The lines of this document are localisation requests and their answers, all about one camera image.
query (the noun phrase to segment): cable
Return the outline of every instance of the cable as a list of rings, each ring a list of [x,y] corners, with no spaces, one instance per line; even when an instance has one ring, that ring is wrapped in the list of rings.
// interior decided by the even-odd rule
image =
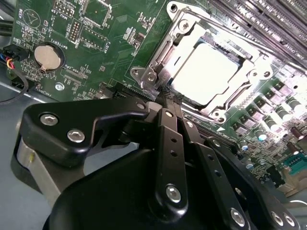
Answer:
[[[3,60],[3,61],[6,61],[5,60],[5,56],[3,54],[0,54],[0,58]]]
[[[27,79],[25,78],[25,76],[24,76],[20,71],[18,71],[18,70],[16,70],[16,69],[12,69],[11,71],[12,71],[14,74],[16,74],[16,75],[23,81],[23,83],[24,83],[24,88],[23,88],[23,90],[21,90],[20,93],[19,93],[18,95],[16,95],[15,97],[0,102],[0,105],[10,104],[10,103],[13,103],[13,102],[18,101],[18,100],[27,92],[27,90],[29,89],[29,83],[28,83]]]
[[[12,61],[13,61],[13,58],[7,58],[7,60],[6,60],[6,66],[9,69],[14,69],[15,68],[14,64],[12,63]]]
[[[8,100],[0,102],[0,105],[5,105],[5,104],[10,104],[10,103],[13,103],[19,100],[28,91],[29,83],[27,79],[25,78],[25,76],[20,71],[15,69],[15,66],[12,63],[12,58],[9,58],[9,57],[5,58],[3,54],[0,54],[0,63],[2,63],[3,65],[6,65],[9,69],[11,69],[11,71],[15,75],[17,75],[20,78],[20,80],[24,83],[24,88],[20,91],[18,95]]]
[[[15,8],[5,0],[0,0],[0,9],[11,17],[14,17]]]

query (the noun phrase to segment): hole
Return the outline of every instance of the hole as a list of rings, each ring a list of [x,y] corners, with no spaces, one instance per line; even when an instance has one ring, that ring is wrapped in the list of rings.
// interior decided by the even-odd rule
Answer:
[[[169,117],[173,117],[173,116],[174,116],[174,115],[173,115],[171,112],[169,112],[169,111],[166,111],[165,113],[166,113],[166,115],[168,115]]]
[[[214,160],[214,158],[213,158],[213,156],[211,156],[211,155],[208,155],[208,158],[210,159],[210,160]]]
[[[136,103],[136,105],[140,108],[140,109],[145,109],[145,106],[141,103]]]
[[[214,170],[214,173],[215,173],[215,175],[217,175],[218,177],[222,177],[222,175],[220,174],[220,172],[219,172],[219,171]]]
[[[171,12],[172,13],[176,13],[177,12],[177,6],[175,5],[175,4],[173,4],[172,6],[171,6]]]
[[[172,155],[173,157],[178,156],[177,153],[175,153],[175,151],[173,151],[173,150],[171,151],[171,155]]]
[[[268,78],[270,75],[271,75],[271,73],[270,73],[270,72],[268,72],[268,71],[266,71],[266,72],[264,73],[264,75],[263,75],[263,76],[264,76],[265,78]]]

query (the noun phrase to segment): screw hole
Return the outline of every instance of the screw hole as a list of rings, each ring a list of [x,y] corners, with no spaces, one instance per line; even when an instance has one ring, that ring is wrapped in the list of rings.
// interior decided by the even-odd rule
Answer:
[[[176,13],[177,12],[177,6],[175,5],[175,4],[173,4],[172,6],[171,6],[171,12],[172,13]]]
[[[136,105],[137,105],[140,109],[145,109],[145,106],[142,105],[141,103],[136,103]]]
[[[172,155],[173,157],[178,156],[177,153],[175,153],[175,151],[173,151],[173,150],[171,151],[171,155]]]
[[[215,175],[217,175],[218,177],[222,177],[222,175],[220,174],[220,172],[219,172],[219,171],[214,170],[214,173],[215,173]]]
[[[210,160],[214,160],[214,158],[213,158],[213,156],[211,156],[211,155],[208,155],[208,158],[210,159]]]
[[[263,75],[263,76],[264,76],[265,78],[268,78],[270,75],[271,75],[271,73],[270,73],[270,72],[268,72],[268,71],[266,71],[266,72],[264,73],[264,75]]]

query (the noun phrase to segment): black connector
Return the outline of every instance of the black connector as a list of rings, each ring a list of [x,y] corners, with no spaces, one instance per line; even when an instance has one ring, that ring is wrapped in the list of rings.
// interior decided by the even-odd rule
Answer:
[[[29,50],[26,50],[17,45],[9,45],[3,48],[3,55],[13,58],[13,61],[23,61],[29,57]]]

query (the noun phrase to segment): colored wires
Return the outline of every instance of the colored wires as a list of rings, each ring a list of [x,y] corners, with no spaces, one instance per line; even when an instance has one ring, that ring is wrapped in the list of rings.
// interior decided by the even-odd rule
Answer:
[[[13,64],[13,58],[6,58],[6,66],[9,68],[9,69],[14,69],[15,66]]]
[[[3,62],[6,63],[6,66],[9,69],[14,69],[15,68],[14,63],[13,63],[13,58],[5,57],[3,54],[0,54],[0,58],[1,58],[1,60]]]
[[[2,53],[0,53],[0,63],[2,63],[3,65],[6,65],[14,75],[16,75],[18,78],[20,78],[20,80],[24,84],[24,88],[21,90],[21,92],[19,94],[17,94],[13,98],[10,98],[8,100],[0,102],[0,105],[5,105],[5,104],[10,104],[10,103],[13,103],[13,102],[19,100],[28,91],[29,83],[28,83],[26,77],[23,75],[23,73],[21,73],[20,71],[15,69],[13,59],[11,57],[6,57]]]

